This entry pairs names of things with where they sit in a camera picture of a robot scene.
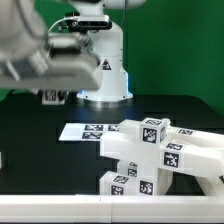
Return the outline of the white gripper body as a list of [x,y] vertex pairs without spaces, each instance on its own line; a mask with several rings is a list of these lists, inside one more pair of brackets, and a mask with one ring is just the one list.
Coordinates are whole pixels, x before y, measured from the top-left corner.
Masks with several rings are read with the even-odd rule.
[[53,58],[38,53],[0,63],[0,88],[79,91],[97,90],[101,83],[98,60],[85,53]]

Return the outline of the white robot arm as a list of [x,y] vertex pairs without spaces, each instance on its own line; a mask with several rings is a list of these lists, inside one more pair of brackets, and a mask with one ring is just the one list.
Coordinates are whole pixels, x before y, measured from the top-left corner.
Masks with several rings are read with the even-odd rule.
[[146,0],[57,0],[76,10],[66,32],[53,33],[35,0],[0,0],[0,88],[75,91],[94,102],[132,97],[123,68],[123,31],[106,9]]

